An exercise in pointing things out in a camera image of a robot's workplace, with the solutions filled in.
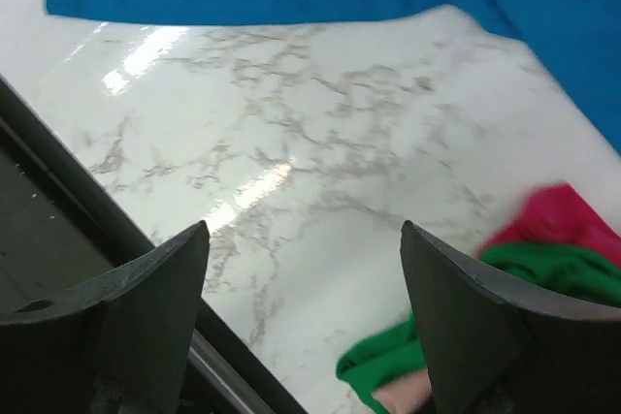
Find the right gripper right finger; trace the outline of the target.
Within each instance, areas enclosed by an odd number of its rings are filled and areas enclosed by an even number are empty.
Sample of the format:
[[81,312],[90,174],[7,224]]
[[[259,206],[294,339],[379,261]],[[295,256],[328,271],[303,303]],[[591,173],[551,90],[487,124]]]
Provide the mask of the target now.
[[400,254],[436,412],[619,412],[619,308],[495,269],[410,221]]

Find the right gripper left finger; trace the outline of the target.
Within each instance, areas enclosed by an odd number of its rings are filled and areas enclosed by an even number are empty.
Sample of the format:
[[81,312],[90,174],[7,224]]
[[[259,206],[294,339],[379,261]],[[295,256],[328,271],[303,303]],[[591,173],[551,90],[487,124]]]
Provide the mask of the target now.
[[121,267],[2,314],[2,412],[175,412],[209,249],[200,221]]

